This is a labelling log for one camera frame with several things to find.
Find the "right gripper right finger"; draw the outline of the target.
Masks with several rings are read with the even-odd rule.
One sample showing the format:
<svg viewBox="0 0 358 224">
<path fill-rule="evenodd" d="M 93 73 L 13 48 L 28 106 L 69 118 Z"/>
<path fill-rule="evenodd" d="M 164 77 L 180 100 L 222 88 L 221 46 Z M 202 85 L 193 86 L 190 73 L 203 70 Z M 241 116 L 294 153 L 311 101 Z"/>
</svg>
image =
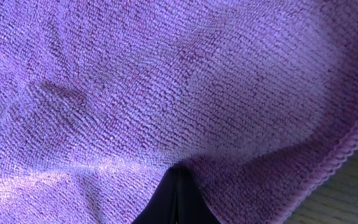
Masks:
<svg viewBox="0 0 358 224">
<path fill-rule="evenodd" d="M 204 201 L 191 172 L 179 167 L 177 180 L 178 224 L 220 224 Z"/>
</svg>

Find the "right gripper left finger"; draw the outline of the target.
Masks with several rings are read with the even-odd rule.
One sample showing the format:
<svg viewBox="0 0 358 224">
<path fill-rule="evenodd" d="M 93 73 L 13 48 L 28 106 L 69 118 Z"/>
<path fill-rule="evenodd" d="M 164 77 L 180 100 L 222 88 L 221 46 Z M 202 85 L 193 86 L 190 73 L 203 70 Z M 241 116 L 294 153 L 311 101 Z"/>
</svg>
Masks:
<svg viewBox="0 0 358 224">
<path fill-rule="evenodd" d="M 178 172 L 169 168 L 152 198 L 132 224 L 176 224 Z"/>
</svg>

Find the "purple microfiber cloth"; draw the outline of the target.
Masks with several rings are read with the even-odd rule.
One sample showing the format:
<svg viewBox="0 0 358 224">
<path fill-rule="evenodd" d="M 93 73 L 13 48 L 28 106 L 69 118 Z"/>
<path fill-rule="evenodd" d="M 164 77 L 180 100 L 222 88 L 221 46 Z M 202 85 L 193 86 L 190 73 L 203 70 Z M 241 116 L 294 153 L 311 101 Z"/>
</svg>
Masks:
<svg viewBox="0 0 358 224">
<path fill-rule="evenodd" d="M 0 223 L 130 223 L 191 169 L 281 223 L 358 149 L 358 0 L 0 1 Z"/>
</svg>

